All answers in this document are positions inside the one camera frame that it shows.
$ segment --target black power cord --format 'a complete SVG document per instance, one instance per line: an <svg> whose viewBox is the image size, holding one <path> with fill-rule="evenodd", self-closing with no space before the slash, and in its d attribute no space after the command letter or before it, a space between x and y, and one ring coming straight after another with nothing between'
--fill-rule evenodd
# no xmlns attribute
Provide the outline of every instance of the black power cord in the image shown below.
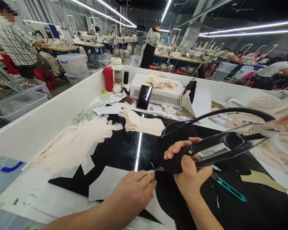
<svg viewBox="0 0 288 230"><path fill-rule="evenodd" d="M213 116L213 115L217 115L217 114L220 114L220 113L227 113L227 112L244 112L244 113L250 113L250 114L253 114L253 115L256 115L260 118L262 118L265 122L268 122L268 121L272 121L272 120L275 120L274 117L272 117L270 114L267 114L265 112L262 112L262 111L259 111L259 110L255 110L255 109L249 109L249 108L227 108L227 109L221 109L221 110L217 110L217 111L214 111L214 112L210 112L210 113L207 113L207 114L204 114L192 121L189 121L188 123L185 123L183 124L182 126L168 132L167 134L165 133L166 132L166 129L168 126L170 125L177 125L179 123L183 123L184 121L182 122L174 122L174 123L171 123L171 124L168 124L166 126L166 128L164 129L163 131L163 134L161 136L161 138L164 138L165 136L167 136L168 134L176 131L176 130L179 130L179 129L182 129L188 125L191 125L195 122L198 122L200 121L201 119L204 119L204 118L207 118L207 117L210 117L210 116ZM262 139L262 138L265 138L265 136L261 135L261 134L252 134L252 135L248 135L248 136L244 136L244 138L246 140L256 140L256 139Z"/></svg>

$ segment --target hand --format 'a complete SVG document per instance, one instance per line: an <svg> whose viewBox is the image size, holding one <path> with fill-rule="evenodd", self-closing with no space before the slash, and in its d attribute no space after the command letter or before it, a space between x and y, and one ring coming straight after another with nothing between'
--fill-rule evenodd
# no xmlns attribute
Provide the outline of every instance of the hand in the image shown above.
<svg viewBox="0 0 288 230"><path fill-rule="evenodd" d="M172 159L181 148L200 142L198 137L189 137L188 141L179 141L172 145L165 153L165 159ZM191 157L184 155L181 160L182 173L174 174L175 182L185 200L201 198L200 188L212 174L212 166L196 169Z"/></svg>
<svg viewBox="0 0 288 230"><path fill-rule="evenodd" d="M116 229L127 226L153 199L157 185L154 174L142 170L129 172L111 196L103 202Z"/></svg>

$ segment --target worker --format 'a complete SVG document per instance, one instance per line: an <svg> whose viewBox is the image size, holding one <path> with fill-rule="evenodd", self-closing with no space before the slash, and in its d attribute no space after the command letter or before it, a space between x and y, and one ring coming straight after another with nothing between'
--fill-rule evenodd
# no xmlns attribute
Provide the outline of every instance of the worker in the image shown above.
<svg viewBox="0 0 288 230"><path fill-rule="evenodd" d="M251 78L251 81L255 88L271 90L273 87L272 76L275 74L288 77L288 61L276 62L259 70L257 74Z"/></svg>
<svg viewBox="0 0 288 230"><path fill-rule="evenodd" d="M239 51L236 54L230 54L229 57L224 62L240 62L239 58L243 54L244 54L244 51Z"/></svg>
<svg viewBox="0 0 288 230"><path fill-rule="evenodd" d="M155 50L160 42L160 34L158 33L160 28L161 20L158 19L155 22L155 27L150 28L147 33L146 41L142 48L143 58L140 66L143 69L148 69L149 65L153 64Z"/></svg>
<svg viewBox="0 0 288 230"><path fill-rule="evenodd" d="M172 159L181 148L201 141L190 137L188 141L179 141L165 153L164 159ZM222 230L222 226L204 201L200 188L212 174L212 167L196 169L189 156L181 160L182 173L174 175L175 182L186 200L192 218L198 230ZM102 203L83 212L71 214L54 220L41 230L69 229L121 229L126 227L149 204L157 185L154 174L142 170L129 172L118 184L112 195Z"/></svg>
<svg viewBox="0 0 288 230"><path fill-rule="evenodd" d="M41 47L42 39L33 39L21 28L16 27L17 13L8 4L0 0L0 45L12 58L20 75L32 81L33 69L51 68L48 62L36 56L33 46Z"/></svg>

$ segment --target smartphone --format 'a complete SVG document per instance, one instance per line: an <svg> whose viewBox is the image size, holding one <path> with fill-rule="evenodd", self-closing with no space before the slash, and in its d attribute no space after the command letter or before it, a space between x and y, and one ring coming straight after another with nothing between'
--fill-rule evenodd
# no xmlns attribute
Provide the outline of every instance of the smartphone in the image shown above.
<svg viewBox="0 0 288 230"><path fill-rule="evenodd" d="M147 110L153 87L142 85L137 103L138 109Z"/></svg>

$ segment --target ceiling light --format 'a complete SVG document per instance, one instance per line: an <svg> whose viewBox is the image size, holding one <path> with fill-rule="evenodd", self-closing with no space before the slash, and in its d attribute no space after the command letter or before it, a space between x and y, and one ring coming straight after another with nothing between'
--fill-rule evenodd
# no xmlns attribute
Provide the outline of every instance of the ceiling light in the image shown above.
<svg viewBox="0 0 288 230"><path fill-rule="evenodd" d="M278 31L263 31L263 32L254 32L254 33L243 33L243 34L221 34L221 35L199 35L199 36L206 36L206 37L233 37L233 36L245 36L245 35L263 35L263 34L282 34L288 33L288 30L278 30Z"/></svg>
<svg viewBox="0 0 288 230"><path fill-rule="evenodd" d="M100 2L101 4L103 4L105 7L107 7L108 9L112 10L115 14L117 14L118 16L120 16L121 18L123 18L124 20L126 20L127 22L129 22L131 25L136 26L135 24L133 24L131 21L129 21L124 15L120 14L119 12L117 12L114 8L112 8L110 5L108 5L107 3L105 3L103 0L97 0L98 2Z"/></svg>
<svg viewBox="0 0 288 230"><path fill-rule="evenodd" d="M288 25L288 21L258 25L258 26L251 26L251 27L242 27L242 28L229 29L229 30L213 31L213 32L209 32L209 34L219 34L219 33L227 33L227 32L233 32L233 31L241 31L241 30L252 30L252 29L258 29L258 28L267 28L267 27L283 26L283 25Z"/></svg>
<svg viewBox="0 0 288 230"><path fill-rule="evenodd" d="M169 9L170 7L170 4L171 4L172 0L168 0L167 4L166 4L166 7L165 7L165 10L164 10L164 13L163 13L163 16L162 16L162 19L161 19L161 22L163 21L165 15L166 15L166 12L167 10Z"/></svg>
<svg viewBox="0 0 288 230"><path fill-rule="evenodd" d="M104 13L102 13L102 12L100 12L100 11L98 11L98 10L96 10L96 9L94 9L94 8L92 8L92 7L90 7L90 6L86 5L86 4L78 1L78 0L71 0L71 1L79 4L79 5L87 8L87 9L89 9L89 10L91 10L91 11L97 13L97 14L100 14L100 15L102 15L102 16L104 16L104 17L106 17L106 18L108 18L108 19L110 19L110 20L112 20L112 21L115 21L115 22L117 22L117 23L119 23L119 24L122 24L123 26L126 26L124 23L122 23L122 22L120 22L120 21L118 21L118 20L116 20L116 19L114 19L114 18L111 18L110 16L108 16L108 15L106 15L106 14L104 14Z"/></svg>

